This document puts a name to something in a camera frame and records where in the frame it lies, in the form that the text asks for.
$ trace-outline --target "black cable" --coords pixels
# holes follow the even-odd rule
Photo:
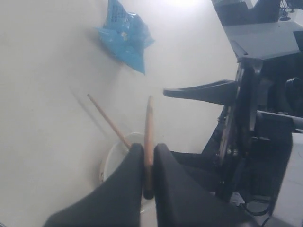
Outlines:
[[[268,217],[267,219],[265,219],[265,221],[263,221],[261,227],[265,227],[265,224],[268,222],[268,220],[270,220],[270,217]]]
[[[249,209],[247,208],[247,203],[244,203],[244,204],[243,204],[243,208],[244,208],[244,209],[246,210],[246,212],[248,212],[250,215],[259,217],[259,216],[266,215],[266,214],[269,212],[270,205],[268,205],[268,207],[267,207],[265,210],[260,211],[260,212],[253,212],[253,211],[249,210]]]

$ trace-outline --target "black machine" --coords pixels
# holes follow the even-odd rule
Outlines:
[[[284,17],[280,2],[259,0],[251,9],[243,2],[215,5],[231,44],[236,43],[232,45],[239,61],[236,79],[164,90],[165,96],[219,104],[223,111],[201,154],[173,152],[165,144],[155,148],[158,226],[257,227],[252,216],[273,215],[293,150],[293,133],[303,132],[303,35],[298,29],[287,30],[285,33],[294,36],[297,50],[282,48],[256,57],[258,51],[250,53],[231,34],[235,29],[231,26],[239,30],[275,26]],[[303,9],[300,0],[287,3],[289,13]],[[133,144],[107,181],[52,215],[44,227],[137,227],[142,184],[143,148]],[[235,192],[244,200],[238,207],[229,203]],[[266,203],[267,208],[253,212],[247,207],[252,201]]]

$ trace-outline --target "blue plastic bag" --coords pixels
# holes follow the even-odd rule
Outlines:
[[[144,49],[154,40],[137,14],[126,12],[118,0],[108,0],[106,23],[97,29],[100,40],[114,56],[145,74]]]

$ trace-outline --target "white bucket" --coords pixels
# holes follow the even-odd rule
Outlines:
[[[126,140],[131,144],[140,143],[144,145],[144,136],[140,133],[131,133],[127,135]],[[100,168],[100,181],[104,182],[112,173],[118,168],[118,166],[122,163],[125,156],[127,155],[128,149],[123,144],[122,141],[116,143],[111,150],[109,151],[107,158],[104,162],[104,165],[101,164]],[[147,211],[150,208],[155,209],[155,200],[146,200],[142,197],[141,201],[141,213]]]

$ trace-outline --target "wooden stick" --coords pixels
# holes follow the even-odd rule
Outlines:
[[[154,196],[152,173],[153,173],[153,97],[150,96],[146,110],[145,135],[144,135],[144,168],[145,178],[143,195],[147,200]]]
[[[125,139],[123,134],[120,132],[120,130],[115,126],[115,124],[110,120],[110,118],[106,115],[106,113],[101,109],[101,107],[98,105],[98,103],[93,99],[90,94],[87,95],[91,102],[94,104],[94,106],[97,108],[99,113],[104,117],[104,119],[107,121],[107,123],[110,125],[110,127],[115,131],[117,136],[120,138],[120,140],[125,144],[127,149],[131,148],[131,144]]]

